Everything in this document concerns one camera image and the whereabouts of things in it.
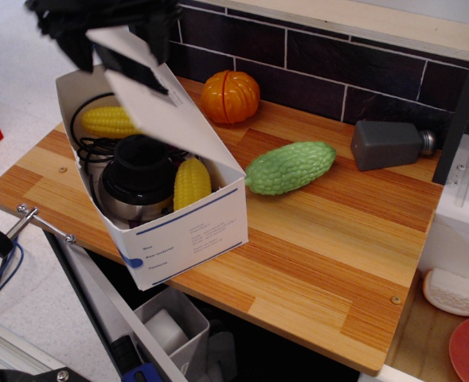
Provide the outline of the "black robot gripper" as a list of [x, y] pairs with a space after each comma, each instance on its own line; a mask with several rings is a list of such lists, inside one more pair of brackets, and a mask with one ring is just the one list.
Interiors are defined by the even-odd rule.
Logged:
[[78, 69], [93, 71], [91, 29], [127, 26], [147, 43], [159, 64], [170, 55], [170, 29], [181, 15], [178, 1], [26, 1], [43, 34], [53, 37]]

